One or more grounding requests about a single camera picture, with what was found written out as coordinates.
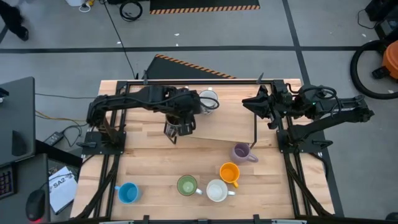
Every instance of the yellow black hazard tape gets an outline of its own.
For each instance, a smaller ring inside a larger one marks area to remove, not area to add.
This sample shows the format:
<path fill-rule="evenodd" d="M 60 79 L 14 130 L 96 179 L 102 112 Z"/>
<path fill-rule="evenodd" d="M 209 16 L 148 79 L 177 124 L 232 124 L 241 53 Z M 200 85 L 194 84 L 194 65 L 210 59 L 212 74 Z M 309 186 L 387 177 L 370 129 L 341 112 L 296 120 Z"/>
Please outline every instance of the yellow black hazard tape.
<path fill-rule="evenodd" d="M 205 67 L 202 67 L 202 66 L 199 66 L 199 65 L 195 65 L 195 64 L 192 64 L 192 63 L 184 62 L 183 60 L 178 60 L 178 59 L 175 59 L 175 58 L 172 58 L 172 57 L 168 57 L 166 55 L 157 54 L 155 57 L 162 58 L 164 60 L 169 60 L 171 62 L 179 63 L 181 65 L 185 65 L 185 66 L 188 66 L 188 67 L 191 67 L 191 68 L 195 68 L 195 69 L 198 69 L 198 70 L 201 70 L 201 71 L 204 71 L 204 72 L 212 73 L 212 74 L 218 75 L 220 77 L 230 78 L 230 79 L 236 78 L 236 77 L 233 77 L 232 75 L 228 75 L 228 74 L 225 74 L 225 73 L 222 73 L 222 72 L 217 72 L 217 71 L 214 71 L 214 70 L 212 70 L 210 68 L 205 68 Z"/>
<path fill-rule="evenodd" d="M 255 10 L 260 9 L 260 6 L 220 6 L 220 7 L 193 7 L 186 9 L 156 9 L 151 10 L 152 15 L 155 14 L 174 14 L 174 13 L 188 13 L 188 12 L 220 12 L 220 11 L 241 11 L 241 10 Z"/>

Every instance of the orange mug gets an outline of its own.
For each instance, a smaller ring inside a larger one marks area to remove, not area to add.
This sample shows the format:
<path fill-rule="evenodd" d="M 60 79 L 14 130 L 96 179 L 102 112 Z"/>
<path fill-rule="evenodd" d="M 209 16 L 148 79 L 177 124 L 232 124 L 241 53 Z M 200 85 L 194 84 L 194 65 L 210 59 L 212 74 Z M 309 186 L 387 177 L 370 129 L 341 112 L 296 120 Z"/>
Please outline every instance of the orange mug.
<path fill-rule="evenodd" d="M 236 188 L 239 187 L 236 182 L 239 179 L 239 175 L 240 171 L 238 166 L 232 162 L 224 163 L 220 168 L 221 179 L 229 184 L 233 184 Z"/>

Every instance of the green mug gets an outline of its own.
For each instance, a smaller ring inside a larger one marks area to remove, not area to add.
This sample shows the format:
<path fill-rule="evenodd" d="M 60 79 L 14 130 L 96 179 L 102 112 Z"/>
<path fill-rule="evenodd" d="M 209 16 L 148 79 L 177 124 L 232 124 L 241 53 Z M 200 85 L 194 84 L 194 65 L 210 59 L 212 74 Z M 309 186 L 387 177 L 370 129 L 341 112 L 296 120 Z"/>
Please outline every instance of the green mug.
<path fill-rule="evenodd" d="M 191 175 L 184 175 L 177 182 L 177 190 L 184 196 L 190 196 L 194 193 L 202 195 L 203 192 L 198 189 L 197 180 Z"/>

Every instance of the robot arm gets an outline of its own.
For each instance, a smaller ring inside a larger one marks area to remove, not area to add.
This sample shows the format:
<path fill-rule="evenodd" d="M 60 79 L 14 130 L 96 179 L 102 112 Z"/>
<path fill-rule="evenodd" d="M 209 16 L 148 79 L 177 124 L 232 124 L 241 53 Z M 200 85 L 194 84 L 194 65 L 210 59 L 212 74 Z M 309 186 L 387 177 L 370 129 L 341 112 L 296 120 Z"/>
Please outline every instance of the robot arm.
<path fill-rule="evenodd" d="M 194 114 L 200 114 L 200 97 L 195 90 L 177 89 L 173 86 L 146 86 L 135 93 L 98 96 L 88 108 L 87 123 L 107 134 L 111 142 L 117 142 L 116 130 L 105 118 L 107 111 L 144 108 L 175 118 L 181 128 L 179 135 L 191 134 L 195 129 Z"/>
<path fill-rule="evenodd" d="M 315 121 L 308 125 L 293 125 L 288 128 L 289 143 L 295 144 L 310 134 L 336 126 L 344 122 L 367 122 L 374 115 L 369 110 L 363 96 L 339 99 L 336 91 L 325 86 L 304 85 L 299 91 L 290 92 L 282 80 L 272 85 L 268 95 L 265 86 L 260 86 L 256 97 L 242 101 L 243 106 L 261 118 L 270 118 L 270 129 L 278 127 L 281 118 L 306 116 Z M 329 117 L 320 119 L 326 114 Z"/>

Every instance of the wire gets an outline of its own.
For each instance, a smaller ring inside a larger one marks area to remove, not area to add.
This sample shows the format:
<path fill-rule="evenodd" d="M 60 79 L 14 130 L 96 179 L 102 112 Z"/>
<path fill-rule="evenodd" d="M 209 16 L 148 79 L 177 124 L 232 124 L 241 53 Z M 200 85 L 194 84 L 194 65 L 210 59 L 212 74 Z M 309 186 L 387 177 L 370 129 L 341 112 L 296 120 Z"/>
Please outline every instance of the wire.
<path fill-rule="evenodd" d="M 130 60 L 129 60 L 129 57 L 127 56 L 126 48 L 124 47 L 122 38 L 120 38 L 119 32 L 118 32 L 116 26 L 114 25 L 114 22 L 113 22 L 113 19 L 112 19 L 111 14 L 109 13 L 108 7 L 106 7 L 105 0 L 103 0 L 103 2 L 101 2 L 101 0 L 100 0 L 99 3 L 100 3 L 100 4 L 103 4 L 103 5 L 105 6 L 105 9 L 106 9 L 106 12 L 108 13 L 109 19 L 110 19 L 111 22 L 112 22 L 113 29 L 114 29 L 114 31 L 116 32 L 116 35 L 118 35 L 120 44 L 122 45 L 123 52 L 124 52 L 124 55 L 126 56 L 127 62 L 129 63 L 129 66 L 130 66 L 130 69 L 131 69 L 133 78 L 135 78 L 136 74 L 134 73 L 134 69 L 132 69 L 131 62 L 130 62 Z"/>
<path fill-rule="evenodd" d="M 77 122 L 86 122 L 86 121 L 83 121 L 83 120 L 77 120 L 77 119 L 70 119 L 70 118 L 52 118 L 52 117 L 50 117 L 50 116 L 47 116 L 47 115 L 45 115 L 45 114 L 43 114 L 42 112 L 39 112 L 39 111 L 36 111 L 36 113 L 38 113 L 40 116 L 40 118 L 43 118 L 43 119 L 52 119 L 52 120 L 56 120 L 56 121 L 73 121 L 76 125 L 80 125 L 80 124 L 78 124 Z"/>
<path fill-rule="evenodd" d="M 50 96 L 50 97 L 59 97 L 59 98 L 74 99 L 74 100 L 80 100 L 80 99 L 95 99 L 95 98 L 96 98 L 96 97 L 71 97 L 71 96 L 61 96 L 61 95 L 49 95 L 49 94 L 43 94 L 43 93 L 35 93 L 35 95 L 39 95 L 39 96 Z"/>
<path fill-rule="evenodd" d="M 310 87 L 310 88 L 306 88 L 303 93 L 310 91 L 310 90 L 321 90 L 322 93 L 327 93 L 330 96 L 323 96 L 320 95 L 319 93 L 317 93 L 317 96 L 321 99 L 324 100 L 330 100 L 332 98 L 334 98 L 336 100 L 336 104 L 331 108 L 331 110 L 329 111 L 330 116 L 333 118 L 334 116 L 334 110 L 335 108 L 338 106 L 338 112 L 337 114 L 341 113 L 341 102 L 339 100 L 339 98 L 337 97 L 337 91 L 334 88 L 331 87 L 327 87 L 327 86 L 314 86 L 314 87 Z"/>
<path fill-rule="evenodd" d="M 216 100 L 216 99 L 214 99 L 214 98 L 206 97 L 206 96 L 201 96 L 200 99 L 213 100 L 213 101 L 216 102 L 216 104 L 217 104 L 217 105 L 214 106 L 214 107 L 210 107 L 210 106 L 207 106 L 207 105 L 205 105 L 204 103 L 200 102 L 200 104 L 201 104 L 204 108 L 207 108 L 207 109 L 210 109 L 210 110 L 215 110 L 215 109 L 217 109 L 217 108 L 220 107 L 220 103 L 218 102 L 218 100 Z"/>
<path fill-rule="evenodd" d="M 182 93 L 182 94 L 180 94 L 180 95 L 173 96 L 173 97 L 171 97 L 171 98 L 169 98 L 169 99 L 166 99 L 166 100 L 163 100 L 163 101 L 160 101 L 160 102 L 154 102 L 154 103 L 145 102 L 145 101 L 139 100 L 139 99 L 134 98 L 134 97 L 126 97 L 125 100 L 134 100 L 134 101 L 139 102 L 139 103 L 143 103 L 143 104 L 146 104 L 146 105 L 151 105 L 151 106 L 153 106 L 153 105 L 159 105 L 159 104 L 162 104 L 162 103 L 167 103 L 167 102 L 169 102 L 170 100 L 174 100 L 174 99 L 177 99 L 177 98 L 179 98 L 179 97 L 181 97 L 181 96 L 185 96 L 185 95 L 189 95 L 189 94 L 190 94 L 189 92 L 185 92 L 185 93 Z M 115 98 L 115 99 L 105 99 L 105 100 L 101 100 L 101 101 L 99 101 L 99 102 L 96 102 L 92 107 L 95 107 L 95 106 L 97 106 L 98 104 L 103 103 L 103 102 L 106 103 L 106 102 L 109 102 L 109 101 L 116 101 L 116 100 L 120 100 L 120 99 L 119 99 L 119 98 Z"/>
<path fill-rule="evenodd" d="M 88 7 L 88 9 L 87 9 L 86 11 L 81 10 L 82 8 L 86 8 L 86 7 Z M 83 3 L 83 4 L 79 7 L 79 11 L 80 11 L 80 12 L 86 13 L 86 12 L 90 12 L 90 10 L 91 10 L 91 6 L 90 6 L 87 2 L 86 2 L 86 3 Z"/>
<path fill-rule="evenodd" d="M 294 94 L 299 93 L 298 91 L 293 91 L 293 90 L 292 90 L 292 85 L 291 85 L 290 83 L 286 83 L 286 86 L 289 87 L 289 91 L 290 91 L 291 93 L 294 93 Z"/>
<path fill-rule="evenodd" d="M 67 143 L 68 143 L 69 147 L 73 147 L 73 146 L 76 144 L 76 142 L 77 142 L 77 140 L 79 139 L 79 137 L 81 136 L 81 134 L 83 134 L 83 130 L 81 129 L 81 127 L 84 127 L 84 126 L 86 126 L 86 125 L 87 125 L 87 123 L 84 124 L 84 125 L 71 125 L 71 126 L 69 126 L 69 127 L 66 127 L 66 128 L 61 132 L 61 133 L 63 134 L 63 137 L 65 137 L 65 139 L 67 140 Z M 67 135 L 65 134 L 65 132 L 66 132 L 68 129 L 70 129 L 70 128 L 76 128 L 76 129 L 79 131 L 79 133 L 78 133 L 78 135 L 77 135 L 75 141 L 74 141 L 72 144 L 70 144 L 70 141 L 69 141 L 69 139 L 67 138 Z"/>
<path fill-rule="evenodd" d="M 130 16 L 130 15 L 131 15 L 130 12 L 124 12 L 124 11 L 123 11 L 123 8 L 124 8 L 127 4 L 129 4 L 129 3 L 135 4 L 136 6 L 138 6 L 138 8 L 139 8 L 139 14 L 138 14 L 137 16 Z M 133 1 L 133 0 L 127 0 L 127 1 L 123 2 L 123 3 L 120 5 L 120 8 L 119 8 L 120 16 L 122 17 L 122 19 L 123 19 L 124 21 L 127 21 L 127 22 L 134 22 L 134 21 L 136 21 L 138 18 L 140 18 L 140 17 L 142 16 L 142 12 L 143 12 L 143 9 L 142 9 L 141 4 L 140 4 L 139 2 Z"/>
<path fill-rule="evenodd" d="M 328 163 L 326 162 L 326 160 L 324 158 L 320 157 L 319 155 L 313 153 L 313 152 L 311 152 L 310 155 L 323 162 L 323 166 L 325 168 L 325 177 L 326 177 L 326 180 L 327 180 L 328 177 L 329 177 L 329 167 L 328 167 Z"/>
<path fill-rule="evenodd" d="M 379 22 L 375 23 L 375 25 L 374 25 L 373 27 L 367 27 L 367 26 L 362 25 L 362 24 L 359 22 L 359 13 L 361 13 L 361 12 L 363 12 L 363 11 L 365 11 L 365 9 L 362 9 L 362 10 L 360 10 L 360 11 L 358 12 L 358 15 L 357 15 L 357 18 L 358 18 L 357 23 L 358 23 L 358 25 L 360 25 L 360 26 L 363 27 L 363 28 L 374 29 L 374 28 L 376 28 L 377 25 L 379 25 L 379 24 L 381 23 L 381 21 L 379 21 Z"/>
<path fill-rule="evenodd" d="M 81 163 L 81 165 L 83 165 L 85 162 L 87 162 L 89 159 L 91 159 L 92 157 L 94 157 L 94 155 L 91 155 L 91 156 L 89 156 L 89 157 L 87 157 L 87 159 L 85 159 L 84 161 L 83 161 L 83 163 Z"/>
<path fill-rule="evenodd" d="M 59 177 L 65 177 L 65 176 L 70 176 L 70 175 L 73 175 L 73 176 L 77 177 L 77 175 L 75 175 L 75 174 L 63 174 L 63 175 L 59 175 L 59 176 L 56 176 L 56 177 L 51 178 L 50 180 L 46 181 L 43 185 L 41 185 L 41 186 L 39 187 L 39 189 L 41 189 L 42 187 L 44 187 L 44 185 L 46 185 L 47 183 L 51 182 L 51 180 L 55 180 L 55 179 L 57 179 L 57 178 L 59 178 Z"/>

